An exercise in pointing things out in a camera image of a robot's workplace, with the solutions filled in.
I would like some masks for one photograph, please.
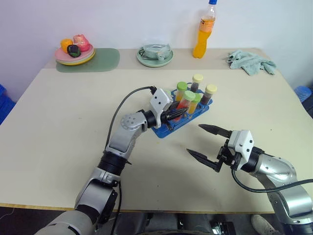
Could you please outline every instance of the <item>light green plate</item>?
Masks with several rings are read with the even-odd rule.
[[[168,63],[171,62],[171,60],[173,59],[173,51],[171,51],[170,55],[163,61],[161,60],[147,60],[147,59],[143,59],[142,56],[139,54],[139,51],[142,50],[142,48],[140,48],[137,51],[137,59],[140,63],[142,63],[145,66],[148,67],[152,67],[152,68],[157,68],[157,67],[162,67],[164,65],[167,65]]]
[[[94,57],[88,62],[67,66],[57,63],[56,69],[59,72],[104,72],[117,67],[119,63],[119,52],[113,48],[96,48]]]

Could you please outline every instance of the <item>test tube rack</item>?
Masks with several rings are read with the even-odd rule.
[[[171,95],[173,96],[173,100],[175,100],[175,91],[177,91],[177,89],[171,91]],[[209,110],[209,106],[210,104],[213,103],[213,100],[210,99],[209,103],[207,105],[203,105],[200,102],[198,103],[198,106],[195,110],[195,112],[193,114],[188,114],[188,113],[184,113],[179,121],[167,121],[167,123],[163,123],[161,125],[160,128],[156,129],[154,127],[152,127],[152,130],[154,131],[154,133],[159,137],[159,138],[164,138],[166,136],[168,136],[169,134],[173,133],[174,131],[176,131],[177,129],[181,128],[183,125],[186,125],[187,123],[189,123],[190,121],[192,121],[193,119],[195,119],[196,117],[200,116],[201,114],[205,113],[206,111]]]

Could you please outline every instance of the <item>green tray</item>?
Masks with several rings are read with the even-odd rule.
[[[96,48],[94,57],[81,65],[62,65],[57,62],[56,69],[59,72],[104,72],[117,67],[119,52],[113,48]]]

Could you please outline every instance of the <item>white table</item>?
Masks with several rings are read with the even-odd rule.
[[[159,69],[141,66],[132,50],[121,50],[119,67],[109,72],[60,73],[53,62],[47,64],[0,126],[0,206],[73,208],[99,163],[112,115],[123,97],[147,85],[174,89],[177,82],[189,82],[201,73],[202,89],[207,83],[218,86],[210,110],[164,139],[152,130],[137,139],[130,157],[133,165],[122,172],[122,210],[272,211],[266,194],[240,188],[228,166],[216,173],[185,150],[216,159],[225,138],[200,129],[201,123],[249,129],[257,147],[292,162],[299,180],[313,177],[311,117],[279,72],[248,76],[230,70],[223,60],[228,51],[208,50],[206,58],[196,60],[188,50],[177,50],[175,60]],[[205,60],[214,67],[208,63],[205,69]],[[147,108],[150,97],[148,91],[131,96],[113,131],[123,115]],[[245,172],[238,175],[250,187],[262,188]],[[312,185],[304,187],[312,196]]]

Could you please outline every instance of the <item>blue container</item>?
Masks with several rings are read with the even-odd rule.
[[[0,96],[4,95],[6,89],[0,84]]]
[[[175,91],[171,91],[171,94],[173,96],[173,100],[175,100]],[[174,120],[168,121],[167,124],[162,124],[160,128],[155,129],[152,127],[151,129],[154,131],[154,133],[159,137],[159,138],[164,138],[167,135],[173,133],[177,129],[181,128],[182,126],[186,125],[196,117],[200,116],[204,112],[209,110],[209,105],[213,103],[213,100],[210,99],[209,103],[207,105],[203,105],[200,102],[198,103],[197,109],[193,114],[188,114],[185,113],[181,116],[180,120],[178,122],[175,122]]]
[[[15,102],[13,102],[9,97],[4,95],[0,96],[0,101],[2,99],[2,105],[0,106],[0,124],[5,120],[6,116],[13,109]]]
[[[294,89],[294,92],[297,94],[301,102],[312,95],[311,89],[305,86],[298,86],[296,89]]]

